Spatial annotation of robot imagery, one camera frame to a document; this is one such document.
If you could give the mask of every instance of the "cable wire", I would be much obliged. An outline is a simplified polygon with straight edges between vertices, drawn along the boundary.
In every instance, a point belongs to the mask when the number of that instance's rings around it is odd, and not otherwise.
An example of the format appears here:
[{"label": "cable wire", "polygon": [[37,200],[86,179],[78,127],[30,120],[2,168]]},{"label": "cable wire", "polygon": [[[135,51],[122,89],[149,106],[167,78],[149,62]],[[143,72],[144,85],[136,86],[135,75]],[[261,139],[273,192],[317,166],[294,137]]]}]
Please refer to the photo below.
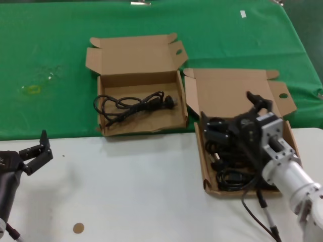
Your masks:
[{"label": "cable wire", "polygon": [[[122,122],[127,117],[140,111],[144,111],[144,110],[155,111],[161,108],[172,109],[176,105],[175,100],[171,96],[167,96],[164,99],[164,95],[165,94],[163,91],[158,91],[158,92],[152,93],[151,95],[147,96],[142,100],[137,97],[123,97],[120,99],[116,99],[109,95],[98,95],[93,101],[93,107],[99,114],[103,115],[106,118],[107,120],[106,127],[110,127],[114,123]],[[101,109],[97,107],[97,102],[100,98],[104,98],[101,104]],[[124,103],[124,101],[126,100],[135,100],[138,103],[126,104]],[[116,108],[121,110],[126,110],[126,111],[119,112],[119,113],[106,112],[105,104],[108,101],[114,102],[116,105]]]},{"label": "cable wire", "polygon": [[253,180],[253,182],[250,184],[250,186],[245,190],[245,192],[243,193],[242,197],[241,197],[241,202],[243,207],[247,210],[247,212],[250,214],[250,216],[271,236],[274,238],[274,240],[276,242],[282,242],[279,238],[276,238],[275,235],[262,223],[260,222],[259,219],[257,219],[257,217],[251,212],[251,210],[248,208],[248,206],[245,203],[245,197],[247,195],[248,192],[250,192],[252,189],[254,189],[257,185],[257,183],[259,182],[261,178],[261,173],[258,172],[255,180]]}]

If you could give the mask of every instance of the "hole in box flap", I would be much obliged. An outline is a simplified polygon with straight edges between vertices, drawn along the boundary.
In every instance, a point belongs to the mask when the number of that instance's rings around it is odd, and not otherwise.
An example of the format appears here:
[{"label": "hole in box flap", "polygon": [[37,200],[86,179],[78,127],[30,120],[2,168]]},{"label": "hole in box flap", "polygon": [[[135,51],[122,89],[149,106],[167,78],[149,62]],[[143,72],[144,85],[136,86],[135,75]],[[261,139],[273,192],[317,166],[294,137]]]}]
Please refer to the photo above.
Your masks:
[{"label": "hole in box flap", "polygon": [[287,93],[281,93],[279,95],[280,98],[288,98],[288,94]]}]

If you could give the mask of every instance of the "white paper label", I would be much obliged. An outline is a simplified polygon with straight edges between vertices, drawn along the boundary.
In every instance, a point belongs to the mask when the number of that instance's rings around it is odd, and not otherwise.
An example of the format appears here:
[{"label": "white paper label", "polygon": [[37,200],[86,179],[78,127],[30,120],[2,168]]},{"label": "white paper label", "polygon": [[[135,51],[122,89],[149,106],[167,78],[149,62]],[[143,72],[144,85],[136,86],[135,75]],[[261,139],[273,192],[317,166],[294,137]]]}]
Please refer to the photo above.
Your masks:
[{"label": "white paper label", "polygon": [[241,10],[240,14],[242,18],[247,18],[246,12],[244,10]]}]

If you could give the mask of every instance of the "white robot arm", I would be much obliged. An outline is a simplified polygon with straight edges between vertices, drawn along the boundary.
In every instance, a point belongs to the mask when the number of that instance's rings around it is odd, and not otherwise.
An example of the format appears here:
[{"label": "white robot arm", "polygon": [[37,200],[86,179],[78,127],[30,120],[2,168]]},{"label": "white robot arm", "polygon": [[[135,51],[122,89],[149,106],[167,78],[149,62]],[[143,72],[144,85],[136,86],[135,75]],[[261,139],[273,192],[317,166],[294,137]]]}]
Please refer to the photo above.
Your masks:
[{"label": "white robot arm", "polygon": [[[269,112],[258,119],[274,116]],[[323,188],[315,183],[299,165],[295,151],[282,137],[283,120],[277,118],[261,127],[261,146],[271,160],[262,177],[275,185],[288,199],[290,209],[298,216],[304,242],[323,241]]]},{"label": "white robot arm", "polygon": [[[272,113],[272,101],[250,92],[247,98],[253,108],[226,122],[225,134],[216,130],[205,135],[238,145],[257,170],[257,176],[262,175],[288,199],[304,232],[304,242],[323,242],[323,188],[306,174],[295,150],[283,139],[284,121]],[[262,109],[267,109],[267,113],[259,115]]]}]

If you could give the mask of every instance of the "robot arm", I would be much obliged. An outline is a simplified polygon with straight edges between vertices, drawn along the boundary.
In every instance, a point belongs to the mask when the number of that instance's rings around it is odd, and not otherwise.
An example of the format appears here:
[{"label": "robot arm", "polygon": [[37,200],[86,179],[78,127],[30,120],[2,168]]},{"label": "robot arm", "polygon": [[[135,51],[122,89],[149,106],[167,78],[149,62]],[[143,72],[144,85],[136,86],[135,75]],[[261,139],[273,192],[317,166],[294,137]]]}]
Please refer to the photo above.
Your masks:
[{"label": "robot arm", "polygon": [[16,152],[0,151],[0,238],[7,230],[14,240],[20,236],[8,225],[8,218],[14,202],[16,190],[22,172],[32,175],[53,159],[49,140],[45,130],[42,131],[39,145]]},{"label": "robot arm", "polygon": [[[273,115],[270,112],[259,119]],[[278,130],[283,130],[281,118],[261,127],[261,149],[271,158],[262,170],[262,177],[289,201],[290,209],[298,216],[304,242],[320,242],[323,240],[323,188],[302,169],[295,151]]]},{"label": "robot arm", "polygon": [[[207,122],[206,139],[238,145],[258,174],[288,199],[304,242],[323,241],[323,188],[306,174],[295,150],[283,139],[283,120],[272,113],[272,102],[250,92],[247,98],[253,108],[225,124]],[[259,115],[262,109],[267,113]]]}]

